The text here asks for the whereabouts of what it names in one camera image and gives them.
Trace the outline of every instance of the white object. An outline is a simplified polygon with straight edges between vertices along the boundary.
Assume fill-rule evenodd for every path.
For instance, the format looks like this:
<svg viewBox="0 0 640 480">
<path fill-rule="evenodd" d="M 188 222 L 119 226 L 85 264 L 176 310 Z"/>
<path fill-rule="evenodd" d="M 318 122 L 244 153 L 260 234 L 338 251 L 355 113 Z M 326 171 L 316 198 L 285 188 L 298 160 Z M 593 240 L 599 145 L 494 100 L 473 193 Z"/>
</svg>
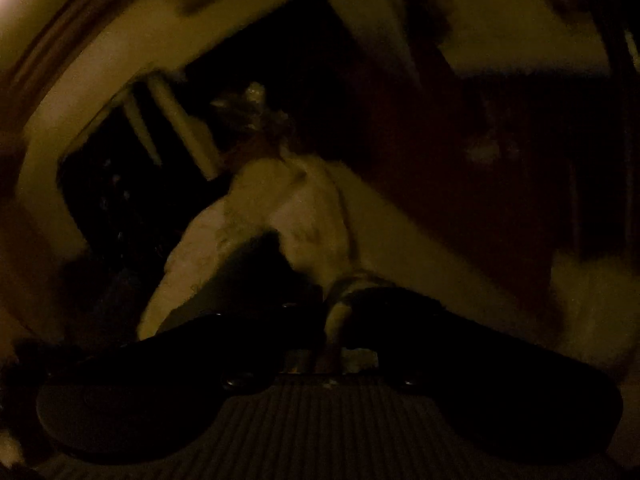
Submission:
<svg viewBox="0 0 640 480">
<path fill-rule="evenodd" d="M 11 469 L 15 464 L 24 463 L 22 447 L 7 430 L 0 431 L 0 463 Z"/>
<path fill-rule="evenodd" d="M 156 103 L 171 122 L 202 176 L 207 180 L 216 178 L 222 172 L 222 157 L 213 143 L 206 123 L 184 111 L 161 76 L 152 75 L 148 84 Z"/>
<path fill-rule="evenodd" d="M 640 335 L 640 278 L 620 259 L 582 262 L 558 253 L 552 290 L 564 310 L 565 355 L 618 374 L 628 366 Z"/>
<path fill-rule="evenodd" d="M 325 291 L 351 269 L 340 194 L 324 162 L 313 156 L 255 160 L 238 173 L 226 197 L 191 221 L 167 259 L 138 337 L 153 336 L 235 248 L 267 230 L 280 234 L 282 253 L 291 267 Z"/>
</svg>

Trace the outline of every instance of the wall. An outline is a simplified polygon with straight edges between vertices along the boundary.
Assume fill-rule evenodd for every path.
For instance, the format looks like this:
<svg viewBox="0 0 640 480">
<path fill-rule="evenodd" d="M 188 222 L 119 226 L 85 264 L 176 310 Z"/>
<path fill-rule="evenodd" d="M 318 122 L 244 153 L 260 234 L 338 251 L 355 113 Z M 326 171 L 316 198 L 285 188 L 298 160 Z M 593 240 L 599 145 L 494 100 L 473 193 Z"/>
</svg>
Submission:
<svg viewBox="0 0 640 480">
<path fill-rule="evenodd" d="M 58 264 L 28 213 L 13 199 L 0 202 L 0 358 L 13 339 L 62 339 Z"/>
<path fill-rule="evenodd" d="M 440 47 L 458 73 L 609 71 L 587 13 L 563 20 L 545 0 L 438 2 L 451 26 Z"/>
<path fill-rule="evenodd" d="M 364 268 L 435 298 L 460 316 L 539 342 L 542 327 L 512 295 L 418 227 L 353 171 L 332 164 L 330 173 L 342 193 Z"/>
</svg>

